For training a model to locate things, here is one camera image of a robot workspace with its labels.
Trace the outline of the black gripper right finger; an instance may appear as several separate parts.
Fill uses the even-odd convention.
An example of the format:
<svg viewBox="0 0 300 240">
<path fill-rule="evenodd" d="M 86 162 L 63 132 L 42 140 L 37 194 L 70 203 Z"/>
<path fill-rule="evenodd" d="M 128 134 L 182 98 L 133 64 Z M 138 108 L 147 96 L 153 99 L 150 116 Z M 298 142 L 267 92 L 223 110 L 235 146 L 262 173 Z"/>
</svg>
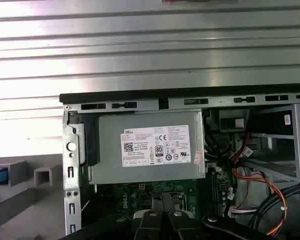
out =
<svg viewBox="0 0 300 240">
<path fill-rule="evenodd" d="M 207 215 L 200 220 L 189 211 L 175 208 L 170 193 L 165 194 L 165 212 L 179 240 L 271 240 L 265 233 L 252 230 L 228 218 Z"/>
</svg>

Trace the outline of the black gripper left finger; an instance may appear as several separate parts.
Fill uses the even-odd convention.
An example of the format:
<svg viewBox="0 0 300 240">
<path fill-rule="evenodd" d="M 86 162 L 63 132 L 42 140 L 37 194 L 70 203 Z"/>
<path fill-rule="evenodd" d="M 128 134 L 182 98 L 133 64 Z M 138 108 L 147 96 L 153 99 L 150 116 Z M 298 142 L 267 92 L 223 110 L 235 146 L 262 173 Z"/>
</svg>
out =
<svg viewBox="0 0 300 240">
<path fill-rule="evenodd" d="M 63 240 L 160 240 L 163 237 L 164 194 L 152 197 L 152 209 L 139 210 L 133 218 L 113 214 L 62 237 Z"/>
</svg>

